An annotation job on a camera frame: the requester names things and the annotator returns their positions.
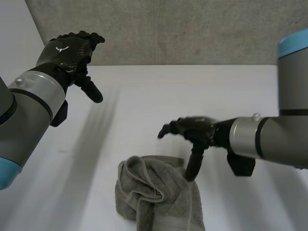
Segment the white logo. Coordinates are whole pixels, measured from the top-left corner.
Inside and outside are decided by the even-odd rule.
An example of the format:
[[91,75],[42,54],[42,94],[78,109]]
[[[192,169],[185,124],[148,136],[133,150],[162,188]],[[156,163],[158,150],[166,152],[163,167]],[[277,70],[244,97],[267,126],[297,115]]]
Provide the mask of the white logo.
[[64,51],[64,50],[67,49],[67,48],[69,48],[69,47],[65,47],[65,48],[63,48],[63,49],[62,49],[62,48],[59,49],[59,48],[56,47],[57,51],[59,51],[59,52]]

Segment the towel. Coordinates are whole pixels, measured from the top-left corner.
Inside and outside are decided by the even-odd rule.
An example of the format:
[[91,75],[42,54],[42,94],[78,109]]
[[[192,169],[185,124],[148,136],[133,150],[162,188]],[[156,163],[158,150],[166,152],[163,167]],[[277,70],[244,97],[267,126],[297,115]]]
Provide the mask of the towel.
[[132,156],[118,167],[118,214],[137,222],[137,231],[205,231],[195,181],[185,179],[184,160]]

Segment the black band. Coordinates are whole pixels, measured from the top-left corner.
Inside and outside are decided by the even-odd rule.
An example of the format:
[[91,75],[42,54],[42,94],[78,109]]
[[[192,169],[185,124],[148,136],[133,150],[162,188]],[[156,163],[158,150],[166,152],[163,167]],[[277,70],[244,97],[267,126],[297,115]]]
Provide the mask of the black band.
[[259,125],[258,125],[258,128],[257,128],[257,131],[256,131],[256,137],[255,137],[255,144],[256,144],[256,151],[258,153],[258,155],[264,159],[264,155],[262,153],[262,150],[261,150],[261,143],[260,143],[260,135],[261,135],[261,130],[263,128],[263,125],[265,124],[265,122],[269,119],[269,117],[265,117],[263,118]]
[[46,109],[46,111],[48,112],[48,114],[50,116],[50,120],[52,121],[52,118],[53,118],[52,110],[50,109],[48,104],[45,101],[43,101],[39,96],[37,96],[37,95],[35,95],[35,94],[33,94],[29,91],[26,91],[26,90],[23,90],[23,89],[18,89],[18,88],[12,88],[12,89],[10,89],[10,91],[26,95],[26,96],[30,97],[31,99],[37,101],[40,105],[42,105]]
[[4,124],[6,121],[8,121],[12,117],[12,115],[14,115],[14,113],[16,112],[16,109],[17,109],[17,102],[16,102],[16,99],[15,99],[15,96],[13,95],[12,105],[10,106],[10,108],[5,113],[3,113],[0,116],[0,126],[2,124]]
[[279,110],[279,114],[282,116],[308,116],[308,109],[283,109]]

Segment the bolt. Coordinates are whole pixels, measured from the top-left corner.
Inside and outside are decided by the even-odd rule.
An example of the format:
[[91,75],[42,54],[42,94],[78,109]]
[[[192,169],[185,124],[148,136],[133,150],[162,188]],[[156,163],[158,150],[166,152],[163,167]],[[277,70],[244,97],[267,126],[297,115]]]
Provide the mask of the bolt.
[[253,121],[258,121],[261,118],[261,114],[260,113],[254,113],[252,115],[252,120]]

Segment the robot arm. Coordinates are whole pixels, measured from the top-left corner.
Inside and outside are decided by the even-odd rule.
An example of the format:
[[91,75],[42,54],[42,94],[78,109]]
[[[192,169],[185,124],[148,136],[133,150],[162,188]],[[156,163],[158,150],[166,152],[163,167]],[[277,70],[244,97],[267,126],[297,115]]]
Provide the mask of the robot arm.
[[22,171],[45,131],[67,116],[67,88],[76,84],[95,103],[102,94],[87,76],[87,64],[98,43],[96,33],[70,33],[52,39],[37,66],[8,87],[0,78],[0,190]]
[[159,138],[180,134],[193,143],[186,178],[194,180],[209,146],[227,149],[236,176],[251,176],[255,159],[308,168],[308,29],[278,46],[279,117],[239,117],[215,122],[187,117],[164,125]]

